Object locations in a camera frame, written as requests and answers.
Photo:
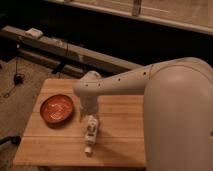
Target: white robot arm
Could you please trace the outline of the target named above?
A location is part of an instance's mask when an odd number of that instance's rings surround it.
[[[100,95],[144,94],[148,171],[213,170],[213,70],[197,58],[148,65],[108,78],[94,71],[74,87],[84,114]]]

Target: red bowl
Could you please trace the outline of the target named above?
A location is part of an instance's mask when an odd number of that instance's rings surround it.
[[[59,123],[69,118],[74,110],[73,101],[69,96],[58,94],[45,100],[40,114],[47,123]]]

